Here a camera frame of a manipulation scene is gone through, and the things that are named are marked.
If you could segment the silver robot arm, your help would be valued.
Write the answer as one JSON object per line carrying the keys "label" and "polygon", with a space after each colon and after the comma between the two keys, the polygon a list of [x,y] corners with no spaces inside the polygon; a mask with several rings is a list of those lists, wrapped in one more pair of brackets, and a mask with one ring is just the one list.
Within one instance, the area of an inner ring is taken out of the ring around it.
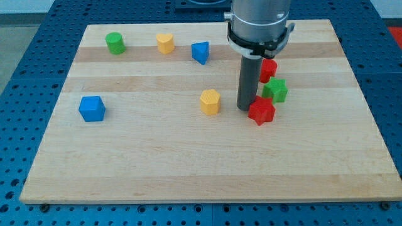
{"label": "silver robot arm", "polygon": [[229,46],[250,60],[274,58],[295,27],[286,23],[290,4],[290,0],[233,0],[225,15]]}

